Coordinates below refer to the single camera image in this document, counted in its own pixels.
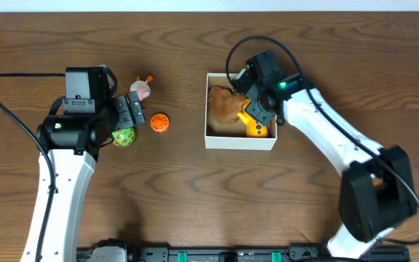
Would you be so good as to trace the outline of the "yellow plastic toy figure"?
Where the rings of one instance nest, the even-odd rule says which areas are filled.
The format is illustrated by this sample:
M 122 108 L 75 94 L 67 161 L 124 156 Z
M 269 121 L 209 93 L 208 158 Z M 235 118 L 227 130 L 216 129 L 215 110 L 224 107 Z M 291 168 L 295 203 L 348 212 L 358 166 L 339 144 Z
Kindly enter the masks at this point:
M 242 106 L 242 110 L 236 114 L 243 122 L 243 124 L 246 126 L 246 136 L 249 138 L 267 138 L 267 126 L 258 123 L 247 113 L 247 107 L 249 104 L 250 99 L 246 99 Z

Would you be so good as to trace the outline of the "orange lattice ball toy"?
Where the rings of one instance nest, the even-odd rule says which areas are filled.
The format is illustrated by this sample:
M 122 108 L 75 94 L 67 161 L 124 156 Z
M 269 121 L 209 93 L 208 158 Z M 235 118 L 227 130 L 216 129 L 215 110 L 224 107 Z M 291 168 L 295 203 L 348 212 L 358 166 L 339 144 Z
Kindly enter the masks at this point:
M 169 129 L 169 117 L 163 113 L 154 114 L 150 121 L 151 128 L 157 133 L 164 133 Z

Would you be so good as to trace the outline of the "green number ball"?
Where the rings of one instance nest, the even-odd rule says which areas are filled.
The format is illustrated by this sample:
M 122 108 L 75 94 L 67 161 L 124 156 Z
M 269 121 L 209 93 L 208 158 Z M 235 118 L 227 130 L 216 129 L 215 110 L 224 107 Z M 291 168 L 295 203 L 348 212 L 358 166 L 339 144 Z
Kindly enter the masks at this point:
M 135 140 L 135 130 L 133 127 L 117 130 L 112 133 L 113 144 L 118 147 L 130 146 Z

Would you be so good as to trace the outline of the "brown plush bear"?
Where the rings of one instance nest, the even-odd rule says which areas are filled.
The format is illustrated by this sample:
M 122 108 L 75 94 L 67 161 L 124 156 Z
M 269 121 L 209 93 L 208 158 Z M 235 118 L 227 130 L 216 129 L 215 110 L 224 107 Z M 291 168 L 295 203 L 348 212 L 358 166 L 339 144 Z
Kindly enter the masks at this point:
M 235 124 L 238 113 L 242 111 L 245 96 L 236 94 L 227 88 L 213 86 L 208 93 L 209 114 L 219 124 Z

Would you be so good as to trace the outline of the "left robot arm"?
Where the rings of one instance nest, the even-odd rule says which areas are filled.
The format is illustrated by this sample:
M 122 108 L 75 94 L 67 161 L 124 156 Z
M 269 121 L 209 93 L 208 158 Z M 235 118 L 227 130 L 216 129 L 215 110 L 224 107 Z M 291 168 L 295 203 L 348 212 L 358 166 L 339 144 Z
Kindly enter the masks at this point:
M 37 135 L 39 188 L 22 261 L 75 261 L 84 198 L 105 142 L 128 146 L 145 123 L 142 100 L 152 76 L 136 79 L 126 95 L 105 65 L 68 67 L 65 96 L 52 105 Z

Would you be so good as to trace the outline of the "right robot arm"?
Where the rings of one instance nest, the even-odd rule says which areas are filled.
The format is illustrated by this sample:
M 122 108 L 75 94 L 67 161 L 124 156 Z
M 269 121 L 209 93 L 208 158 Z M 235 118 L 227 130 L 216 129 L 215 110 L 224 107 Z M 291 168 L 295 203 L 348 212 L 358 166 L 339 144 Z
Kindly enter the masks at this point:
M 399 146 L 384 148 L 351 126 L 324 101 L 302 72 L 288 76 L 270 50 L 249 60 L 230 80 L 249 99 L 259 124 L 276 120 L 300 130 L 341 177 L 342 224 L 326 245 L 334 258 L 366 258 L 387 234 L 419 212 L 410 159 Z

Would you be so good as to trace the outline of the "pink white duck toy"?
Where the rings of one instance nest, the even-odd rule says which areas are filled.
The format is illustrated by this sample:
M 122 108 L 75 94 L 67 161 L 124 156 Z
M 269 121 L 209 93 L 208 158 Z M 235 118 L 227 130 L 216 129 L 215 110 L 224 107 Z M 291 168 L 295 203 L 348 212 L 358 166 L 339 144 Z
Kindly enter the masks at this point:
M 148 98 L 151 94 L 149 83 L 153 81 L 152 76 L 147 76 L 145 80 L 141 80 L 138 76 L 134 83 L 131 84 L 129 91 L 136 92 L 139 100 Z

